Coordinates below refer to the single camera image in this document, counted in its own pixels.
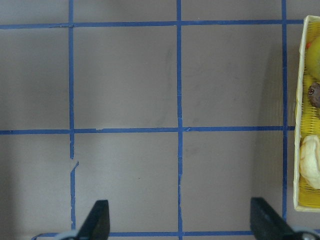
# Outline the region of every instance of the vertical blue tape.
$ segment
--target vertical blue tape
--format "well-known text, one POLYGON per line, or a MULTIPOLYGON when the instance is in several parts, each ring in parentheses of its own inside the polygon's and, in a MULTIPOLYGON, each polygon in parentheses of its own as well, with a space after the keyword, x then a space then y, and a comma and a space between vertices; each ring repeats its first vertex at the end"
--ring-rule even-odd
POLYGON ((287 72, 287 5, 281 2, 282 11, 282 87, 283 87, 283 174, 282 174, 282 217, 287 219, 288 184, 288 72, 287 72))
MULTIPOLYGON (((70 159, 75 155, 75 115, 74 115, 74 0, 69 0, 69 128, 70 128, 70 159)), ((70 173, 71 195, 71 229, 76 228, 76 166, 70 173)))
POLYGON ((181 209, 181 180, 183 175, 183 115, 182 115, 182 31, 181 0, 176 0, 176 72, 177 72, 177 120, 178 120, 178 236, 183 240, 183 218, 181 209))

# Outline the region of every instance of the green fruit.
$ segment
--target green fruit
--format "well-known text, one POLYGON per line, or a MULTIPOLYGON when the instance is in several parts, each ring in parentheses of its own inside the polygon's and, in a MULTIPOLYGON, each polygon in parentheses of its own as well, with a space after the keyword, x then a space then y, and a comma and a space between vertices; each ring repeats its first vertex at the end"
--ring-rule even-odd
POLYGON ((304 64, 308 73, 320 80, 320 37, 317 37, 308 48, 304 64))

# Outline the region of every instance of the yellow basket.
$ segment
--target yellow basket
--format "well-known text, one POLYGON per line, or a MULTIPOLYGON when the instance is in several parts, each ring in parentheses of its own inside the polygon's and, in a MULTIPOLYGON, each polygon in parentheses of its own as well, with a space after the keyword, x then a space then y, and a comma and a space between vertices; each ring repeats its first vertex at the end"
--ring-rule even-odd
POLYGON ((320 137, 320 111, 311 106, 308 99, 308 88, 317 80, 311 77, 305 69, 306 44, 320 36, 320 16, 308 15, 303 22, 303 32, 300 43, 300 61, 298 82, 296 88, 295 131, 294 131, 294 209, 302 212, 320 212, 320 189, 308 185, 300 175, 300 144, 308 135, 320 137))

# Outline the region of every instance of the white food item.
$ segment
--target white food item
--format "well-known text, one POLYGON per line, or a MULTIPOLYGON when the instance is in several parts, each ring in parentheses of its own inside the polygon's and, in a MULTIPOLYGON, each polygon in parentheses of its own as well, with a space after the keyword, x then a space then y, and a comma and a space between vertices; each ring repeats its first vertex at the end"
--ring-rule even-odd
POLYGON ((300 174, 314 189, 320 189, 320 140, 306 136, 300 147, 300 174))

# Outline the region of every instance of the lemon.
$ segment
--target lemon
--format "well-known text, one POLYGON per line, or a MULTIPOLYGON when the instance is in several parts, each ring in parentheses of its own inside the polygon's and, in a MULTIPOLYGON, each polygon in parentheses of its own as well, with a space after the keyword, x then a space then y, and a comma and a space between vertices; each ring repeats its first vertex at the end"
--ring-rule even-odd
POLYGON ((315 79, 320 80, 320 37, 317 37, 311 43, 304 62, 308 73, 315 79))

